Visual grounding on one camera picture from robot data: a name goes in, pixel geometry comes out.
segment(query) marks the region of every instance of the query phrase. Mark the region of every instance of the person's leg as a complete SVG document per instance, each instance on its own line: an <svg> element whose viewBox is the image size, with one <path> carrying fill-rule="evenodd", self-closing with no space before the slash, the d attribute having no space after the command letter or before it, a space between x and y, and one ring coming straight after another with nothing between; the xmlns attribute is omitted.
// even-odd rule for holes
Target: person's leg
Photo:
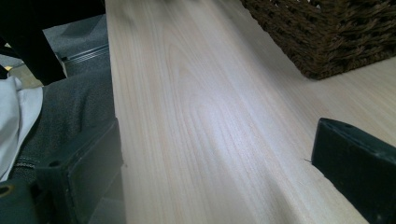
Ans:
<svg viewBox="0 0 396 224"><path fill-rule="evenodd" d="M0 36L44 85L65 78L29 0L0 0Z"/></svg>
<svg viewBox="0 0 396 224"><path fill-rule="evenodd" d="M113 119L110 71L70 77L44 87L40 117L29 132L11 172L11 178L35 180L35 165L58 150L85 127Z"/></svg>

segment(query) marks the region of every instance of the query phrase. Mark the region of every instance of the light wood tabletop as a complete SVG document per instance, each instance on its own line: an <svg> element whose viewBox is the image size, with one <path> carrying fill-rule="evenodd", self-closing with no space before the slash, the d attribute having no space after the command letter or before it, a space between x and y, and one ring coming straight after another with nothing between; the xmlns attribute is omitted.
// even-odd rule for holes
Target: light wood tabletop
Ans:
<svg viewBox="0 0 396 224"><path fill-rule="evenodd" d="M238 0L108 0L129 223L366 223L319 118L396 146L396 59L305 78Z"/></svg>

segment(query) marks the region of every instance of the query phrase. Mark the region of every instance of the white cloth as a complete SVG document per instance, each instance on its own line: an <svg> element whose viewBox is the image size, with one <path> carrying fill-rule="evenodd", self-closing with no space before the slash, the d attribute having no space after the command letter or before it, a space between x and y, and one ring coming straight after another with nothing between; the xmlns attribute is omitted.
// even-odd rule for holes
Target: white cloth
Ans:
<svg viewBox="0 0 396 224"><path fill-rule="evenodd" d="M0 181L8 179L43 104L42 88L22 90L21 86L16 77L0 80Z"/></svg>

